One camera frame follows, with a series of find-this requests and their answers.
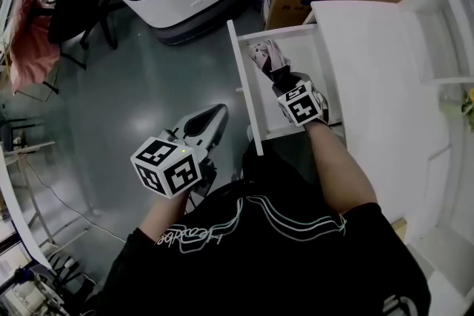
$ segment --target white wall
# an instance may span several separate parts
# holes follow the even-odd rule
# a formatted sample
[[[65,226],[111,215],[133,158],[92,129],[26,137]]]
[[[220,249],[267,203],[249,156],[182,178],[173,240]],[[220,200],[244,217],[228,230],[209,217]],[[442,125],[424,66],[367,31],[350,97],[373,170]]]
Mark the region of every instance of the white wall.
[[[474,135],[468,126],[464,131],[464,157],[450,226],[474,243]]]

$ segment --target pink cloth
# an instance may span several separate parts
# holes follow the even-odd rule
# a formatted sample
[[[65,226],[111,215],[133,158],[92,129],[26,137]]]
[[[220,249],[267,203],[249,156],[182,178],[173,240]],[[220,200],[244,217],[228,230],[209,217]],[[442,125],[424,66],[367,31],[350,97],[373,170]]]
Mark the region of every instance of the pink cloth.
[[[50,44],[47,33],[51,16],[30,16],[34,8],[47,8],[40,0],[17,0],[13,8],[10,57],[12,60],[12,91],[32,83],[43,83],[59,60],[58,44]]]

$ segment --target white graphic print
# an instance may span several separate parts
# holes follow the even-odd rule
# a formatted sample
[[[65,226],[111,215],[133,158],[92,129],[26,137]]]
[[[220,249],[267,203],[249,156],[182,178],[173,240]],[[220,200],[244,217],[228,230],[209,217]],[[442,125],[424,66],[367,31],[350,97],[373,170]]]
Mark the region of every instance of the white graphic print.
[[[278,212],[266,196],[247,196],[247,200],[263,208],[270,225],[281,235],[295,241],[311,241],[328,233],[346,233],[346,220],[340,216],[341,225],[338,225],[330,216],[324,216],[310,223],[301,223],[283,216]]]
[[[219,245],[224,236],[230,235],[236,230],[244,206],[243,200],[243,198],[237,200],[237,212],[230,221],[211,226],[209,229],[190,229],[185,225],[175,224],[156,241],[156,245],[166,243],[171,246],[175,241],[178,241],[179,250],[183,254],[198,252],[211,240],[216,240]],[[345,235],[346,221],[342,216],[340,216],[341,225],[338,225],[330,216],[324,216],[310,223],[301,223],[278,212],[266,196],[247,196],[245,200],[258,204],[264,210],[267,220],[274,230],[294,241],[311,241],[334,232]]]
[[[298,112],[296,113],[297,116],[301,116],[301,115],[303,115],[303,113],[304,113],[306,116],[309,116],[309,115],[311,115],[311,110],[312,110],[313,108],[311,108],[311,107],[303,108],[303,107],[301,106],[301,104],[297,104],[297,105],[293,106],[293,109],[294,109],[295,111],[298,111]]]
[[[232,220],[226,223],[211,226],[209,229],[189,229],[185,225],[174,224],[155,242],[155,244],[161,245],[162,243],[168,243],[168,246],[171,246],[175,241],[178,241],[179,250],[183,254],[202,250],[206,243],[212,239],[216,239],[217,244],[219,245],[222,237],[229,235],[236,230],[242,211],[242,204],[243,199],[238,199],[237,213]]]

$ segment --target black t-shirt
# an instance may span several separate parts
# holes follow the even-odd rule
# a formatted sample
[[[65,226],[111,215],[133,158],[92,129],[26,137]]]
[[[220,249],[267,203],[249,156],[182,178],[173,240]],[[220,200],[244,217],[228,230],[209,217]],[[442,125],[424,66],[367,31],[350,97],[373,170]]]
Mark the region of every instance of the black t-shirt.
[[[423,273],[377,204],[341,217],[315,189],[239,181],[157,241],[131,234],[99,315],[427,315],[429,305]]]

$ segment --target person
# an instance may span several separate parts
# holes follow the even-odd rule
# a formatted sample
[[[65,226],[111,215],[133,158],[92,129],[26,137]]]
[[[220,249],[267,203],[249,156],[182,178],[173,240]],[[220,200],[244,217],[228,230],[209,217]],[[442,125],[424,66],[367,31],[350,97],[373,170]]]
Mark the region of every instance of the person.
[[[367,176],[326,124],[305,127],[320,186],[251,147],[244,179],[191,213],[187,194],[159,198],[114,262],[97,315],[428,315],[427,281]]]

